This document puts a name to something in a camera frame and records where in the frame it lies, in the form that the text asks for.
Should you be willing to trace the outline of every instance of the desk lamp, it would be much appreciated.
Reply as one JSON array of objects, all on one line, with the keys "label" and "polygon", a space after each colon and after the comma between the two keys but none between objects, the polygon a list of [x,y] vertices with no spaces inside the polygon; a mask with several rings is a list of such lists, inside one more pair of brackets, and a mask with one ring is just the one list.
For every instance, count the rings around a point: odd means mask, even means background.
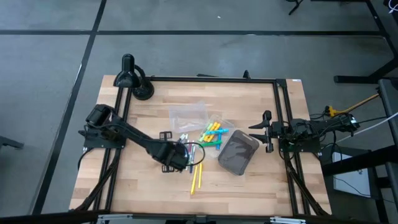
[{"label": "desk lamp", "polygon": [[133,88],[132,94],[137,100],[148,100],[155,92],[153,84],[145,78],[145,72],[135,64],[131,54],[123,55],[122,71],[114,79],[113,86]]}]

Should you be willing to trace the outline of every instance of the lamp base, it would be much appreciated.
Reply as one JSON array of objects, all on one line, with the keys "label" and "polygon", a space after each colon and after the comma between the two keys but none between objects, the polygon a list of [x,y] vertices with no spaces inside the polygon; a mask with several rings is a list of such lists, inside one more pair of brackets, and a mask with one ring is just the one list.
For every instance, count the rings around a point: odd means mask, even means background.
[{"label": "lamp base", "polygon": [[148,100],[154,95],[155,88],[151,82],[146,82],[145,86],[142,85],[132,89],[132,94],[137,100]]}]

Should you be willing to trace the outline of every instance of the concrete floor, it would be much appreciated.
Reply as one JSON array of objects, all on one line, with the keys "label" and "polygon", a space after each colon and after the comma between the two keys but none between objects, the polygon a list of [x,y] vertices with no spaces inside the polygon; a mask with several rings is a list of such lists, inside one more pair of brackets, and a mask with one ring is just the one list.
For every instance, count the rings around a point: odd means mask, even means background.
[{"label": "concrete floor", "polygon": [[[1,0],[0,29],[91,30],[100,2]],[[398,46],[397,24],[382,1],[373,4]],[[365,3],[304,1],[289,17],[292,6],[281,0],[109,0],[99,29],[377,29]],[[0,35],[0,135],[25,142],[22,151],[9,147],[0,151],[2,217],[25,215],[29,210],[87,41],[88,35]],[[385,41],[375,37],[97,35],[44,213],[68,209],[83,144],[77,131],[96,102],[102,76],[118,73],[125,53],[133,54],[148,75],[241,77],[247,69],[252,77],[299,78],[311,113],[321,112],[325,105],[346,108],[374,94],[376,85],[339,85],[333,76],[368,75],[392,58]],[[389,75],[396,76],[397,71]],[[385,115],[379,99],[353,114],[357,120]],[[384,125],[341,145],[378,149],[390,144],[389,128]],[[379,175],[385,175],[379,168]],[[378,221],[372,200],[331,188],[330,202],[337,217]],[[392,200],[391,192],[383,193]],[[386,203],[386,207],[390,221],[398,223],[395,206]]]}]

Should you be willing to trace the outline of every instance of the white cable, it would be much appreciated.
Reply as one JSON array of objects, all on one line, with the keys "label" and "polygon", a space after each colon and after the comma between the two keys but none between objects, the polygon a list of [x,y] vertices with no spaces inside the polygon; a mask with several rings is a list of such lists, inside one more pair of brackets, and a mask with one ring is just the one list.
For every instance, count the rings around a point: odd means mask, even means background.
[{"label": "white cable", "polygon": [[396,4],[394,7],[391,7],[391,2],[392,2],[392,0],[390,0],[390,1],[388,2],[388,7],[391,9],[389,13],[392,13],[392,12],[394,12],[394,11],[398,11],[398,9],[396,9],[396,7],[398,6],[398,4]]},{"label": "white cable", "polygon": [[[393,115],[390,116],[389,118],[387,118],[387,119],[385,119],[385,120],[383,120],[383,121],[381,121],[381,122],[379,122],[379,123],[377,123],[377,124],[375,124],[375,125],[373,125],[373,126],[370,126],[370,127],[368,127],[368,128],[365,128],[364,130],[360,130],[360,131],[354,133],[354,136],[357,135],[357,134],[361,134],[361,133],[364,132],[364,131],[367,131],[367,130],[370,130],[370,129],[372,129],[372,128],[375,128],[375,127],[379,126],[380,124],[389,121],[389,120],[392,119],[393,117],[397,116],[397,114],[398,114],[398,112],[396,112],[395,114],[393,114]],[[350,137],[351,137],[351,136],[347,136],[347,137],[345,137],[345,138],[342,138],[342,139],[340,139],[339,141],[337,141],[336,143],[339,143],[339,142],[341,142],[341,141],[344,141],[345,139],[349,139]]]}]

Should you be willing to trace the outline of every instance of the wooden tabletop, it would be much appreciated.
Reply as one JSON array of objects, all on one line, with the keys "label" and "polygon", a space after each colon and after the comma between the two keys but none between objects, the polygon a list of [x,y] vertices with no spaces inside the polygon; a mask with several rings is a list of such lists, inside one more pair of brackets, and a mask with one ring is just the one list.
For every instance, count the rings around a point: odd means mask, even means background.
[{"label": "wooden tabletop", "polygon": [[[114,106],[118,89],[114,75],[105,75],[97,103]],[[131,100],[128,123],[153,138],[170,130],[169,106],[204,101],[209,117],[213,114],[233,123],[245,133],[261,133],[248,126],[261,122],[265,110],[277,120],[273,87],[263,83],[153,82],[155,93],[147,101]],[[287,80],[294,118],[309,119],[307,102],[300,80]],[[286,119],[282,90],[284,120]],[[193,175],[189,172],[164,174],[161,164],[146,151],[127,140],[121,154],[112,212],[174,213],[211,215],[292,215],[287,174],[283,160],[275,152],[266,153],[265,145],[253,155],[244,175],[224,170],[216,158],[203,162],[202,187],[190,195]],[[318,203],[331,212],[319,161],[311,153],[300,153],[306,186]],[[104,149],[94,149],[81,162],[70,208],[79,206],[98,181]],[[108,186],[104,188],[100,208],[104,208]],[[300,191],[296,186],[299,211]]]}]

